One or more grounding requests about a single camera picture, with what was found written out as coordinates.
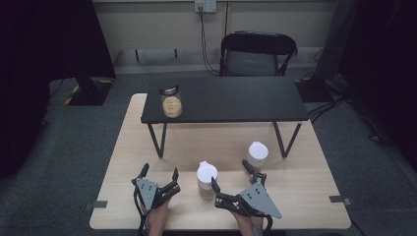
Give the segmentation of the black curtain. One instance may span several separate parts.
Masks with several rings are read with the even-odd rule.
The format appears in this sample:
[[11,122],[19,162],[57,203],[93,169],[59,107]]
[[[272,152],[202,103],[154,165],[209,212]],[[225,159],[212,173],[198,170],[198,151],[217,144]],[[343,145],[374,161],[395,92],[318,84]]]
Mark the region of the black curtain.
[[339,69],[417,171],[417,0],[358,0]]
[[52,81],[114,76],[92,0],[0,0],[0,180],[25,163]]

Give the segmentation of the black folding chair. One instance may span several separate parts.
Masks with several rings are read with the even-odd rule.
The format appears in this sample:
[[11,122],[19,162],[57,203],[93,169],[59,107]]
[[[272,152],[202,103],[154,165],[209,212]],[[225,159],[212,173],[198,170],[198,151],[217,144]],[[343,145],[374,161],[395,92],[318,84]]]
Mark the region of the black folding chair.
[[239,30],[220,44],[221,77],[283,76],[297,49],[296,42],[282,33]]

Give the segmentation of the black desktop shelf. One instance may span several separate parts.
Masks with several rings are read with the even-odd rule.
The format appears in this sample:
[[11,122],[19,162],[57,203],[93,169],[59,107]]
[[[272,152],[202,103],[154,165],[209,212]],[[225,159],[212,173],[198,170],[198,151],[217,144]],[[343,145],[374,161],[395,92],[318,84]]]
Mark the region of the black desktop shelf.
[[[182,113],[168,118],[162,110],[159,91],[178,86]],[[301,125],[309,116],[291,80],[282,77],[178,78],[152,81],[141,122],[150,130],[155,124],[295,122]]]

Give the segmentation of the person's left hand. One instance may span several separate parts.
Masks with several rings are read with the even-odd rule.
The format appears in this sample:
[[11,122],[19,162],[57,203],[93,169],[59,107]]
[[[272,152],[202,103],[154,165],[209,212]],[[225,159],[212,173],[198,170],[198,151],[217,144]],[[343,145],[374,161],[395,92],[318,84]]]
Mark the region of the person's left hand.
[[149,213],[149,236],[162,236],[167,221],[169,202],[165,202]]

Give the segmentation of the black stand base yellow stripes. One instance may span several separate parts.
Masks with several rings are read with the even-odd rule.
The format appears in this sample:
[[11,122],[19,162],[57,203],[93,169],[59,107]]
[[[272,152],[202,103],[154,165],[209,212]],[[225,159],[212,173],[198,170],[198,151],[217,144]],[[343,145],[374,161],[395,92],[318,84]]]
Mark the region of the black stand base yellow stripes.
[[89,80],[88,87],[75,86],[64,104],[72,106],[101,106],[112,85],[113,80]]

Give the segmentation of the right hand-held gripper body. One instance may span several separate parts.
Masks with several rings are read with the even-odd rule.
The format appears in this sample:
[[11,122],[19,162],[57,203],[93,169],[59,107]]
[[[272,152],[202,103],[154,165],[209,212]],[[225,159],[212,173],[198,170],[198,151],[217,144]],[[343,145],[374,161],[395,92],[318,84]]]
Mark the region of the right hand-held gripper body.
[[214,206],[227,209],[244,216],[282,218],[282,214],[265,187],[267,175],[258,173],[258,178],[251,178],[251,185],[235,196],[221,192],[215,195]]

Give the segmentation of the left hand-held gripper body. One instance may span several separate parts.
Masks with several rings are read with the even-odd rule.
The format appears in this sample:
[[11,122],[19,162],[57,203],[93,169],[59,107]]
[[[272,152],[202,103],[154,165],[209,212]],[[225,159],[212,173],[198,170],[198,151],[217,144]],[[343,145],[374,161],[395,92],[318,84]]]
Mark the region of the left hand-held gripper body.
[[162,188],[159,188],[156,182],[144,178],[133,179],[132,183],[135,186],[135,194],[139,196],[146,210],[162,206],[181,191],[176,180],[172,180]]

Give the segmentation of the tall jar with white lid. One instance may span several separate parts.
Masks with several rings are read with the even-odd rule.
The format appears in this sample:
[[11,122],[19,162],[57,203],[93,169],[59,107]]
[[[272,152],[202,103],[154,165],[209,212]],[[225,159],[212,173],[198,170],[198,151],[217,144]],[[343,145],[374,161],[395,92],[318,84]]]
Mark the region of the tall jar with white lid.
[[205,200],[210,200],[215,196],[214,190],[211,186],[211,179],[216,180],[218,171],[216,167],[206,161],[202,161],[197,170],[197,180],[199,187],[199,194]]

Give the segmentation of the small jar with white lid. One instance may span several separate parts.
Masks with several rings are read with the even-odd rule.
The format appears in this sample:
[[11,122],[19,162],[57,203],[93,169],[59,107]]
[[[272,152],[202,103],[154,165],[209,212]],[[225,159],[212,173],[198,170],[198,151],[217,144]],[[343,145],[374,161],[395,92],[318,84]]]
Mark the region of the small jar with white lid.
[[247,161],[259,170],[268,159],[268,148],[261,142],[252,142],[248,147]]

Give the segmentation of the glass jar with black lid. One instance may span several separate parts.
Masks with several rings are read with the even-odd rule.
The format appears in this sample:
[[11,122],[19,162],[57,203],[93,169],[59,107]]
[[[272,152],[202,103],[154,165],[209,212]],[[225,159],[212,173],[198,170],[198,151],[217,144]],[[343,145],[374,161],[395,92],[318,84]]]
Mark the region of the glass jar with black lid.
[[163,113],[168,118],[177,118],[182,114],[182,101],[178,85],[159,90]]

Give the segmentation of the person's right hand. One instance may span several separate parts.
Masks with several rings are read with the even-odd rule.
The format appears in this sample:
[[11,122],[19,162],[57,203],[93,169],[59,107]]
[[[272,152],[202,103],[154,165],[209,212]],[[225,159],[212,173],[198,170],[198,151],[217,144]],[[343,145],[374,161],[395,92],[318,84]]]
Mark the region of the person's right hand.
[[244,216],[237,212],[233,212],[232,215],[237,222],[242,236],[264,236],[264,220],[261,217]]

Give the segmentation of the grey table clamp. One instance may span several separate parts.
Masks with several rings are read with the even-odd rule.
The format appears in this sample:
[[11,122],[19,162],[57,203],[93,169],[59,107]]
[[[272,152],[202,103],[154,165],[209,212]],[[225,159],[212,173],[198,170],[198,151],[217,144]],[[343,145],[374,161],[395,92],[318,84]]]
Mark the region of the grey table clamp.
[[86,203],[84,205],[84,210],[93,210],[94,208],[106,208],[107,207],[107,201],[94,201],[93,203]]
[[331,203],[343,203],[345,206],[353,204],[350,198],[345,198],[343,196],[329,196],[328,198]]

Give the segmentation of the white wall socket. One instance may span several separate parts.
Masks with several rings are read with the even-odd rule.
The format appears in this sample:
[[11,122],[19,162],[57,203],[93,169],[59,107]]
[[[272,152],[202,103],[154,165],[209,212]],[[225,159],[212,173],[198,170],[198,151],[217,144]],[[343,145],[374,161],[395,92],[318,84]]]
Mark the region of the white wall socket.
[[216,0],[196,0],[195,11],[197,13],[215,13],[217,2]]

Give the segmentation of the dark grey drape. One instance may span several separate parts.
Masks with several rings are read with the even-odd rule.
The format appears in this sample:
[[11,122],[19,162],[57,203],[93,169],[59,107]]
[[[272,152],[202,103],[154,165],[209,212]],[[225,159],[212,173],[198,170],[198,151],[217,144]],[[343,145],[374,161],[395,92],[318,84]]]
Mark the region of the dark grey drape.
[[331,81],[340,64],[359,0],[337,0],[323,53],[314,77]]

